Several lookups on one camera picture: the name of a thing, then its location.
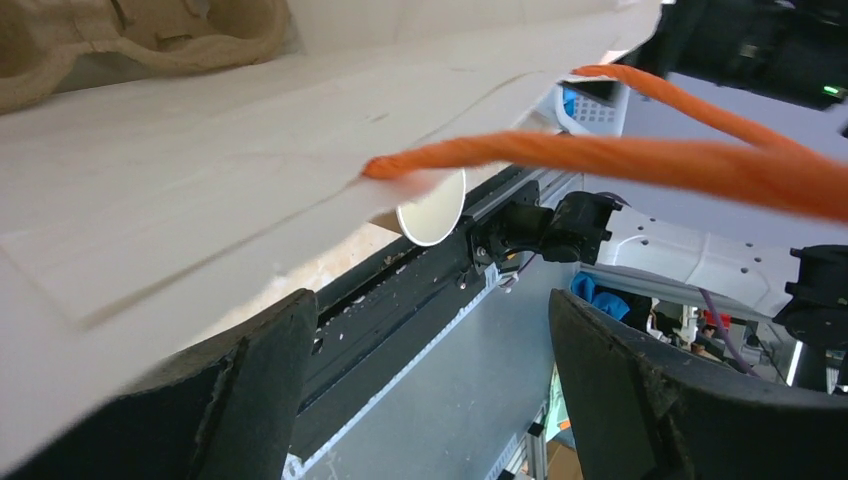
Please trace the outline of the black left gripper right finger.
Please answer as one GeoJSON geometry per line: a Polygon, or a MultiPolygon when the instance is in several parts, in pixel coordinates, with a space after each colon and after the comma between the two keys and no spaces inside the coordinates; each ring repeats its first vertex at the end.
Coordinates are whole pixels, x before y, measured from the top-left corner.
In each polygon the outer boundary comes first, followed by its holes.
{"type": "Polygon", "coordinates": [[[843,479],[847,401],[739,373],[549,297],[555,363],[587,479],[843,479]]]}

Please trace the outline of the brown paper coffee cup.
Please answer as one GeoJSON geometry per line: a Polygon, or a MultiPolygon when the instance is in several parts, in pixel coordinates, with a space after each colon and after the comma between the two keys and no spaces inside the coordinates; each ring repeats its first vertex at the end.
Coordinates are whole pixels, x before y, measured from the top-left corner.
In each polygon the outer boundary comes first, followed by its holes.
{"type": "Polygon", "coordinates": [[[409,196],[398,206],[373,217],[369,223],[430,247],[445,240],[465,207],[465,170],[419,171],[390,181],[409,196]]]}

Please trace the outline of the cream paper gift bag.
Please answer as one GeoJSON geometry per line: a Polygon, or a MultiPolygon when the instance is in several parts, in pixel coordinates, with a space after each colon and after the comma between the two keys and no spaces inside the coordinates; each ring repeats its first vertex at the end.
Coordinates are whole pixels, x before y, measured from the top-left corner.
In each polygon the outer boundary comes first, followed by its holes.
{"type": "Polygon", "coordinates": [[[230,310],[409,199],[439,162],[541,161],[844,222],[818,155],[524,135],[573,68],[647,40],[659,1],[284,1],[263,63],[156,72],[80,57],[1,111],[1,470],[9,473],[230,310]]]}

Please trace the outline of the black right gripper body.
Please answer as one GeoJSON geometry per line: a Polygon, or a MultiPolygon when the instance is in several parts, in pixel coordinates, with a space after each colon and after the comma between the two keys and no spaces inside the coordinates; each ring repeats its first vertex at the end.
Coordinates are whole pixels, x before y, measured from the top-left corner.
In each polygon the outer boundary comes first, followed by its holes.
{"type": "Polygon", "coordinates": [[[623,62],[827,110],[847,99],[847,4],[674,1],[623,62]]]}

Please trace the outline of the brown pulp cup carrier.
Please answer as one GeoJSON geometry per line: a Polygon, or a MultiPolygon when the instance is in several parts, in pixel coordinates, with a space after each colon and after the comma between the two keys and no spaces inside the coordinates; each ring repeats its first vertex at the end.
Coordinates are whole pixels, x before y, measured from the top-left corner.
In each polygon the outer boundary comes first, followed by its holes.
{"type": "Polygon", "coordinates": [[[263,63],[289,23],[284,1],[4,1],[1,111],[50,96],[91,54],[177,75],[263,63]]]}

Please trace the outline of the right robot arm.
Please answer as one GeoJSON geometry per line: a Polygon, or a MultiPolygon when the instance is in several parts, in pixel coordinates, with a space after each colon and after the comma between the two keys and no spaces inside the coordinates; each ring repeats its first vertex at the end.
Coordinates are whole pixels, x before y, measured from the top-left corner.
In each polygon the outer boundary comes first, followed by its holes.
{"type": "MultiPolygon", "coordinates": [[[[676,88],[709,83],[721,109],[775,126],[802,148],[806,118],[847,102],[843,1],[675,1],[655,32],[616,59],[676,88]]],[[[683,192],[650,193],[593,175],[548,207],[511,206],[477,249],[487,262],[530,251],[574,263],[571,290],[613,318],[646,326],[651,296],[682,295],[709,316],[740,314],[790,338],[777,378],[828,390],[828,354],[847,348],[847,228],[683,192]]]]}

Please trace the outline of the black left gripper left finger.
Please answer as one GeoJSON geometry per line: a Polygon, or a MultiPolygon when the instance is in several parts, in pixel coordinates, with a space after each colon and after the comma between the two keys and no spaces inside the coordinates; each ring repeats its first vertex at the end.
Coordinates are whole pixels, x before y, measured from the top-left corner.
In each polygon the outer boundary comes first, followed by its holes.
{"type": "Polygon", "coordinates": [[[279,479],[318,320],[300,289],[172,356],[11,479],[279,479]]]}

